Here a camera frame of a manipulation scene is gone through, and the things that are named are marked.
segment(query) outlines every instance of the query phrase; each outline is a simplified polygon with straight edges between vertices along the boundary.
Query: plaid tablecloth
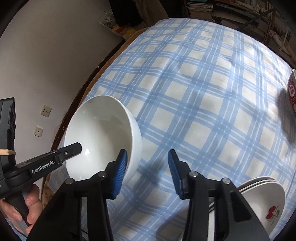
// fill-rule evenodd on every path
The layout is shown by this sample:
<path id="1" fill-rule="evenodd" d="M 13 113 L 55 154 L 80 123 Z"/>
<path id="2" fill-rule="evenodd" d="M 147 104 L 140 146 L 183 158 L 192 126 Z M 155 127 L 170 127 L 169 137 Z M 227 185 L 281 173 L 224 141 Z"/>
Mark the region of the plaid tablecloth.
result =
<path id="1" fill-rule="evenodd" d="M 168 19 L 140 35 L 86 98 L 119 99 L 143 137 L 137 173 L 108 202 L 115 240 L 178 240 L 188 202 L 175 193 L 167 162 L 172 148 L 207 178 L 229 177 L 239 185 L 275 177 L 287 200 L 273 239 L 296 208 L 290 73 L 266 46 L 215 23 Z M 56 191 L 67 177 L 63 166 L 52 173 L 49 187 Z M 86 230 L 85 206 L 83 213 Z"/>

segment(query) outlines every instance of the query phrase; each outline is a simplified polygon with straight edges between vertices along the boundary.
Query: wall socket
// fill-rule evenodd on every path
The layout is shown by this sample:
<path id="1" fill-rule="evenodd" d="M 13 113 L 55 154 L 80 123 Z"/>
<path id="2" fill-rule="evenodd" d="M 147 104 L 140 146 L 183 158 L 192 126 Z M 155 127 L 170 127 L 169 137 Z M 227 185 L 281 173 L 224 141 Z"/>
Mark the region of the wall socket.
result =
<path id="1" fill-rule="evenodd" d="M 37 136 L 37 137 L 41 137 L 42 136 L 42 133 L 43 133 L 43 129 L 36 126 L 35 127 L 35 130 L 33 132 L 34 136 Z"/>
<path id="2" fill-rule="evenodd" d="M 50 107 L 44 105 L 40 114 L 45 116 L 45 117 L 49 117 L 49 114 L 50 114 L 51 111 L 52 111 L 52 109 Z"/>

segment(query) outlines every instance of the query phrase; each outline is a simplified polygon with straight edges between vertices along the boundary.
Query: black cloth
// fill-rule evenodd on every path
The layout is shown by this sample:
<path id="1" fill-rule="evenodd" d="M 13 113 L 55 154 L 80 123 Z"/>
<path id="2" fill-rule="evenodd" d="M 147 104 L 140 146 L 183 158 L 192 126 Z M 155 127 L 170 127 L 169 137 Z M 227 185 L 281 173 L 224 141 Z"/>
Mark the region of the black cloth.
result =
<path id="1" fill-rule="evenodd" d="M 109 0 L 109 2 L 119 27 L 127 24 L 135 27 L 143 21 L 132 0 Z"/>

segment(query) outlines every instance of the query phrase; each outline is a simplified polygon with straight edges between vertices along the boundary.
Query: white wall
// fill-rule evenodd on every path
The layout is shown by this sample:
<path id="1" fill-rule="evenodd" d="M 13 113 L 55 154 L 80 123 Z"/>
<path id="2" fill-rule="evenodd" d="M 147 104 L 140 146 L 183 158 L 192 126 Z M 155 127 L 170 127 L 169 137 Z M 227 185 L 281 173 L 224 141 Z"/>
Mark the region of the white wall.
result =
<path id="1" fill-rule="evenodd" d="M 0 98 L 15 97 L 17 162 L 50 151 L 79 89 L 121 41 L 99 24 L 109 9 L 108 0 L 30 0 L 3 33 Z"/>

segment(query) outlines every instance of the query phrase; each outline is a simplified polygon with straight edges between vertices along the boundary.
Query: stack of books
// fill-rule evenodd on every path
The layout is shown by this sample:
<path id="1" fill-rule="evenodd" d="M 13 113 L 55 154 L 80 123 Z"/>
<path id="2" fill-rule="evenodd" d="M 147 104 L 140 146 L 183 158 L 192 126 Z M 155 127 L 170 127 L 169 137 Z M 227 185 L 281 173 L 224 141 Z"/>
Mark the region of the stack of books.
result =
<path id="1" fill-rule="evenodd" d="M 190 18 L 197 18 L 214 22 L 212 18 L 213 4 L 190 1 L 187 3 Z"/>

